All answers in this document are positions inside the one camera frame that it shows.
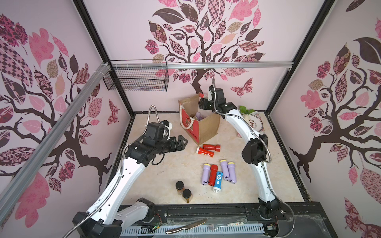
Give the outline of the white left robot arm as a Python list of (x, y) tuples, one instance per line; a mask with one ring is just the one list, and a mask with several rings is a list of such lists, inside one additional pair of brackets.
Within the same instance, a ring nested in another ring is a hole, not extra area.
[(119, 172), (86, 212), (77, 212), (73, 228), (64, 237), (78, 231), (82, 238), (118, 238), (123, 229), (147, 217), (153, 203), (146, 199), (139, 199), (124, 210), (119, 208), (136, 179), (157, 155), (185, 149), (188, 141), (181, 135), (171, 136), (171, 129), (167, 120), (148, 123), (143, 134), (126, 145)]

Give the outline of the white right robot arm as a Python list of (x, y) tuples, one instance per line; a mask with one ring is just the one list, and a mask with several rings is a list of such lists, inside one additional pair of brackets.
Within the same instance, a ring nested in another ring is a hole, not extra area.
[(220, 115), (245, 141), (241, 155), (254, 171), (259, 188), (259, 214), (265, 220), (274, 218), (283, 202), (273, 189), (267, 169), (267, 164), (271, 162), (268, 137), (252, 129), (237, 107), (232, 102), (226, 101), (222, 88), (209, 86), (207, 98), (200, 99), (198, 104), (200, 109), (210, 110)]

